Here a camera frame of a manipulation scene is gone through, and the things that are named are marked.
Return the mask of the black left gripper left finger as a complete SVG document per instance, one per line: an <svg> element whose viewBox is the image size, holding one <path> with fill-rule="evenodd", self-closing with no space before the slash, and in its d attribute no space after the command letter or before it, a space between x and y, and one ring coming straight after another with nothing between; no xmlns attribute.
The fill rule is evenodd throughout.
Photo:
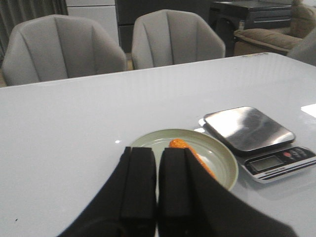
<svg viewBox="0 0 316 237"><path fill-rule="evenodd" d="M153 237L156 161L150 148L126 147L107 182L62 237Z"/></svg>

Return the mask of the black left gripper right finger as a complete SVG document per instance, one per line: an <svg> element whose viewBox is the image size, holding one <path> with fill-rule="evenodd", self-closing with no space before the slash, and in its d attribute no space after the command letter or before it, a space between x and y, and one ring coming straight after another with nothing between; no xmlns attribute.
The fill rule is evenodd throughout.
<svg viewBox="0 0 316 237"><path fill-rule="evenodd" d="M159 167L161 237L295 237L294 230L241 201L189 149L166 148Z"/></svg>

